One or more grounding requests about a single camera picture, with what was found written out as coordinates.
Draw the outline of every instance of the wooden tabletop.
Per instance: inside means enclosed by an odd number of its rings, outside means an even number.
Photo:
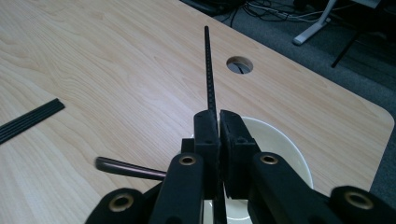
[[[369,189],[393,129],[383,108],[177,0],[0,3],[0,124],[66,109],[0,146],[0,223],[81,223],[100,199],[156,182],[98,156],[166,171],[206,109],[204,26],[217,107],[263,120],[302,151],[315,189]],[[233,56],[253,70],[230,71]]]

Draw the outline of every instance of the desk leg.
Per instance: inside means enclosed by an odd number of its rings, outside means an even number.
[[[302,45],[309,37],[317,33],[321,28],[323,28],[327,24],[327,19],[332,11],[337,0],[329,0],[326,8],[324,9],[322,15],[320,16],[319,20],[311,25],[308,29],[302,32],[300,35],[294,37],[293,44],[295,45]]]

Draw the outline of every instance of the white plate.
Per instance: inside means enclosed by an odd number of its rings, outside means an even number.
[[[283,157],[311,189],[314,187],[311,173],[303,155],[285,134],[257,119],[242,117],[242,120],[262,151],[274,152]],[[252,223],[248,214],[248,201],[226,198],[226,208],[228,223]],[[205,201],[204,224],[209,223],[213,223],[212,206],[210,201]]]

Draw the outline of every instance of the wooden table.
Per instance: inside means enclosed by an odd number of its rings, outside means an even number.
[[[155,181],[97,171],[98,156],[166,171],[206,109],[204,26],[218,110],[263,120],[302,151],[315,189],[369,189],[387,111],[177,0],[0,3],[0,123],[66,109],[0,146],[0,223],[81,223],[100,199]],[[243,56],[247,75],[226,61]]]

